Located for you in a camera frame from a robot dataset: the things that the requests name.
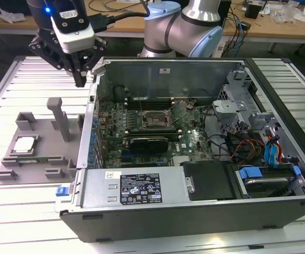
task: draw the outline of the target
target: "black panel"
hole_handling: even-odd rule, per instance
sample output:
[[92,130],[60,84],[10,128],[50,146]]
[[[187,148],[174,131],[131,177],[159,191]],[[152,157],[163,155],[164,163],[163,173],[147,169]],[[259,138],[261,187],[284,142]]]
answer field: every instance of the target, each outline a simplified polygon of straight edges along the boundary
[[235,199],[225,161],[196,161],[183,165],[185,177],[192,179],[195,189],[189,193],[191,201]]

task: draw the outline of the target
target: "power supply label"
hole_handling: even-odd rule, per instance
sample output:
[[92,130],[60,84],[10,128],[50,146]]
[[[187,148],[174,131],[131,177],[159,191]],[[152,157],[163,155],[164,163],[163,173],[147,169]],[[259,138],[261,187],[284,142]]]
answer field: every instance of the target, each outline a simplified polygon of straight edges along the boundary
[[121,175],[121,204],[162,203],[159,174]]

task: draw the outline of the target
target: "slotted metal surface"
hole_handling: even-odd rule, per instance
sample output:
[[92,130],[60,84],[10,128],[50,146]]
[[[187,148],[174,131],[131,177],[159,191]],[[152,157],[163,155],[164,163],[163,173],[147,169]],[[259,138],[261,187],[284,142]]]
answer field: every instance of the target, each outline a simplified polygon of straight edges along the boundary
[[[305,132],[305,78],[293,64],[281,59],[253,59],[280,99]],[[264,97],[257,93],[267,111]]]
[[[57,76],[46,79],[46,72],[57,73],[64,77],[64,81],[59,83]],[[20,77],[27,74],[33,78],[20,82],[24,81]],[[78,113],[84,112],[88,89],[75,88],[71,81],[72,78],[67,77],[64,71],[56,71],[37,57],[13,64],[0,86],[0,159],[15,131],[14,120],[18,110],[36,111],[37,118],[52,118],[46,110],[47,98],[61,96],[68,117],[76,117]],[[107,244],[83,243],[58,216],[60,206],[55,205],[58,186],[59,184],[0,186],[0,253],[305,253],[305,216],[284,229],[276,230]],[[261,244],[265,248],[250,250],[250,244]]]

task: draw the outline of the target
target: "white paper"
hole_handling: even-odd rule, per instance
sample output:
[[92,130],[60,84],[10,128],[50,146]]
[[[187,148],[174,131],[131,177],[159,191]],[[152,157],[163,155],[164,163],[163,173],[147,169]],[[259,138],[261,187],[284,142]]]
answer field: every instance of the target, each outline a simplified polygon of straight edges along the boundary
[[302,22],[305,22],[305,15],[304,15],[304,13],[303,13],[301,10],[299,10],[299,11],[293,16],[293,18],[294,18],[295,20],[300,20],[300,21],[302,21]]
[[6,22],[12,24],[13,22],[25,21],[26,18],[24,17],[23,13],[10,13],[2,10],[0,8],[0,18],[5,20]]

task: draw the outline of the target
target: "blue clip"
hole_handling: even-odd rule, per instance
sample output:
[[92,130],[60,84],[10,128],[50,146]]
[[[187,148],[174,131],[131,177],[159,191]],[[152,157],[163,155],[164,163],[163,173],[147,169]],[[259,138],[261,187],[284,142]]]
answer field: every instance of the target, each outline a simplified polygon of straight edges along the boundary
[[263,174],[260,171],[259,167],[244,167],[241,170],[239,170],[239,173],[242,179],[263,177]]
[[300,168],[298,166],[293,166],[293,171],[296,174],[296,176],[301,175],[301,171],[300,171]]
[[56,197],[69,196],[69,187],[58,187]]

